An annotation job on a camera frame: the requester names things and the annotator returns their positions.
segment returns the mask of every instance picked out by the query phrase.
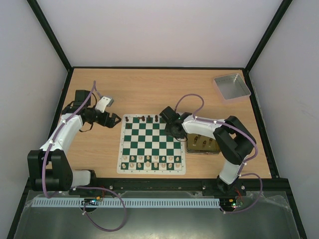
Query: wooden table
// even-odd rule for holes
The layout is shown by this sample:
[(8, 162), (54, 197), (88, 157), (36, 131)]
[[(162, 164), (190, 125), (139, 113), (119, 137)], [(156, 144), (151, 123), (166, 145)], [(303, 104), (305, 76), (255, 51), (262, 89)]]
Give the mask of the wooden table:
[[(255, 172), (262, 178), (271, 178), (249, 99), (223, 105), (212, 87), (213, 78), (233, 73), (242, 75), (240, 70), (75, 69), (64, 106), (74, 100), (75, 90), (91, 90), (94, 80), (102, 95), (115, 99), (107, 111), (119, 117), (159, 114), (167, 106), (174, 108), (183, 95), (199, 94), (205, 99), (205, 106), (198, 116), (226, 119), (234, 115), (255, 137), (259, 154), (249, 161), (242, 173)], [(186, 97), (178, 111), (193, 112), (200, 105), (200, 99)], [(221, 153), (214, 156), (187, 154), (185, 175), (118, 174), (120, 128), (121, 123), (114, 128), (95, 124), (91, 131), (78, 133), (67, 153), (72, 169), (94, 169), (97, 177), (105, 178), (216, 178), (223, 167), (225, 159)]]

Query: robotic arm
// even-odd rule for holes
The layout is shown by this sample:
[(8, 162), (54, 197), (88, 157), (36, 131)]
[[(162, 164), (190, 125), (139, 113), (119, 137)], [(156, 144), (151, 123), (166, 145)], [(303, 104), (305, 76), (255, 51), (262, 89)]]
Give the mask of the robotic arm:
[(31, 186), (34, 191), (42, 191), (42, 166), (45, 152), (49, 145), (53, 144), (47, 158), (47, 164), (51, 161), (52, 169), (45, 170), (45, 184), (48, 191), (67, 191), (71, 187), (88, 185), (91, 180), (90, 170), (72, 170), (66, 154), (69, 150), (71, 142), (84, 123), (98, 123), (99, 125), (113, 128), (121, 122), (116, 114), (110, 115), (105, 111), (105, 107), (110, 107), (113, 103), (112, 97), (103, 96), (94, 107), (89, 107), (91, 101), (75, 114), (68, 122), (68, 119), (89, 95), (89, 91), (77, 90), (75, 100), (68, 104), (62, 111), (59, 125), (49, 138), (49, 140), (40, 148), (40, 150), (32, 150), (28, 154), (28, 167), (31, 180)]
[[(213, 119), (206, 119), (208, 122), (196, 120), (191, 113), (183, 113), (180, 115), (171, 107), (165, 108), (160, 113), (160, 116), (166, 122), (166, 135), (171, 135), (175, 138), (185, 138), (187, 133), (196, 133), (217, 141), (221, 153), (225, 157), (223, 169), (217, 178), (218, 187), (222, 192), (227, 192), (238, 178), (238, 171), (240, 170), (241, 164), (253, 150), (253, 144), (242, 134), (215, 123)], [(230, 116), (226, 120), (219, 119), (216, 121), (221, 121), (236, 127), (256, 142), (237, 117)]]

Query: table surface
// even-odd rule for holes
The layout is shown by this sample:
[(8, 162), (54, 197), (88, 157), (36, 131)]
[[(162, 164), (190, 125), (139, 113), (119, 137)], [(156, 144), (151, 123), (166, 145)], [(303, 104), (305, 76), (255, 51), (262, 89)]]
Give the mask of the table surface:
[[(205, 99), (204, 108), (197, 114), (210, 119), (236, 116), (257, 141), (259, 154), (249, 161), (242, 173), (255, 172), (262, 178), (271, 178), (253, 109), (249, 99), (224, 105), (212, 86), (215, 77), (239, 73), (240, 70), (153, 70), (153, 69), (75, 69), (64, 102), (74, 100), (76, 90), (91, 90), (93, 81), (102, 95), (112, 96), (115, 102), (106, 110), (124, 114), (159, 114), (165, 107), (175, 107), (185, 94), (195, 93)], [(201, 105), (196, 97), (186, 97), (179, 112), (193, 112)], [(118, 174), (121, 123), (114, 128), (98, 124), (84, 133), (77, 133), (67, 153), (72, 169), (94, 169), (104, 178), (216, 178), (224, 164), (219, 155), (186, 155), (185, 175)]]

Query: gray wall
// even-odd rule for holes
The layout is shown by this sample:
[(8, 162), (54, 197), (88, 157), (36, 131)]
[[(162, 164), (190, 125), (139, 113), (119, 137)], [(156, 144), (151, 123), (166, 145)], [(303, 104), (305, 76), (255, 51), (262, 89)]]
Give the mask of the gray wall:
[(280, 176), (319, 234), (319, 1), (294, 0), (251, 71)]
[(282, 0), (38, 0), (73, 66), (244, 67)]
[(46, 140), (66, 70), (25, 0), (0, 7), (0, 238), (28, 178), (26, 156)]

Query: green and white chessboard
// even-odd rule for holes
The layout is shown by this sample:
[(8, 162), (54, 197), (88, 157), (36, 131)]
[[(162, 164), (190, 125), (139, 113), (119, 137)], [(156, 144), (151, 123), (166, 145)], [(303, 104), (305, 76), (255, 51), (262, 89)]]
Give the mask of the green and white chessboard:
[(157, 122), (155, 115), (149, 116), (123, 116), (117, 172), (185, 174), (185, 143), (165, 135), (166, 123), (160, 116)]

